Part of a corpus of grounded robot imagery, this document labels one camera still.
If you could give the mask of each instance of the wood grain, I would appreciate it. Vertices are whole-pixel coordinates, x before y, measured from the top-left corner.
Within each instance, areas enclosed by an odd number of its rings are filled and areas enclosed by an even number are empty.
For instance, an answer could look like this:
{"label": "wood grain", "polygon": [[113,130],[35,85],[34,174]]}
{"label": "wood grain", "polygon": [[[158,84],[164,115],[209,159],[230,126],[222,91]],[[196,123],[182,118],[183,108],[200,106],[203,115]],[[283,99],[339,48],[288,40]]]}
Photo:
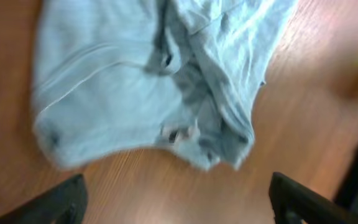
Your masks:
{"label": "wood grain", "polygon": [[40,2],[0,0],[0,215],[83,172],[85,223],[273,223],[280,171],[333,198],[358,145],[358,0],[301,0],[253,111],[256,145],[239,171],[205,173],[139,149],[71,172],[31,133],[31,58]]}

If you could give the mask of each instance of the light blue cloth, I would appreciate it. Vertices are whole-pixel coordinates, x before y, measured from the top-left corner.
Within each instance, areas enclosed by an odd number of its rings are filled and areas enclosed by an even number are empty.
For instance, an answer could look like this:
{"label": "light blue cloth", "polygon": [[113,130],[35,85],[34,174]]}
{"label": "light blue cloth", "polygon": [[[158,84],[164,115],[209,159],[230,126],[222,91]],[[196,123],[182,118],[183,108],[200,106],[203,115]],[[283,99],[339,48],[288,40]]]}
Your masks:
{"label": "light blue cloth", "polygon": [[239,167],[251,109],[296,0],[45,0],[33,105],[63,168],[144,146]]}

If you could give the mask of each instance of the clothing tag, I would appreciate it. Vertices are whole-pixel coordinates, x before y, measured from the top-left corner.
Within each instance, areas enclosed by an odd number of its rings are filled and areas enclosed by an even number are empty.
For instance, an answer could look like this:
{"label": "clothing tag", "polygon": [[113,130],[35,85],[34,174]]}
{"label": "clothing tag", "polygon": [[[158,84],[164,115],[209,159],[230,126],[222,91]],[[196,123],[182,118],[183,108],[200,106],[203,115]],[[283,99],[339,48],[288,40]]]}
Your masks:
{"label": "clothing tag", "polygon": [[167,127],[164,126],[162,128],[161,135],[164,139],[166,139],[170,144],[177,144],[178,142],[187,140],[194,136],[196,128],[194,127],[185,127],[185,128],[178,128],[178,127]]}

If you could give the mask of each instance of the wooden floor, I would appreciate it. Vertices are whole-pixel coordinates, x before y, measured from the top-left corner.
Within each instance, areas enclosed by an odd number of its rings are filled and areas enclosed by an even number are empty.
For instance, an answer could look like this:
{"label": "wooden floor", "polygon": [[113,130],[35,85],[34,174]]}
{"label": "wooden floor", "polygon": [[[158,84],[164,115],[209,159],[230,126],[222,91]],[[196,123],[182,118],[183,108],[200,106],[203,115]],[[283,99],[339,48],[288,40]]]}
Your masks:
{"label": "wooden floor", "polygon": [[158,150],[59,172],[37,149],[29,105],[38,0],[0,0],[0,215],[85,175],[84,223],[273,223],[280,171],[333,198],[358,145],[358,0],[300,0],[253,111],[256,145],[239,171],[210,172]]}

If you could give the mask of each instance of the crumpled garment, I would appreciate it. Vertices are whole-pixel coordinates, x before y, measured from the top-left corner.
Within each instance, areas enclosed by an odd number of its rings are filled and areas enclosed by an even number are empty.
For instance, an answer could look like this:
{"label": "crumpled garment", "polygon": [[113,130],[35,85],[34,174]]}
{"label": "crumpled garment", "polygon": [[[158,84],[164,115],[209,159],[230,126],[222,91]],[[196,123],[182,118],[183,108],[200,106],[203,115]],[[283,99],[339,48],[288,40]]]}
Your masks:
{"label": "crumpled garment", "polygon": [[46,0],[32,102],[41,150],[72,168],[155,146],[238,168],[296,0]]}

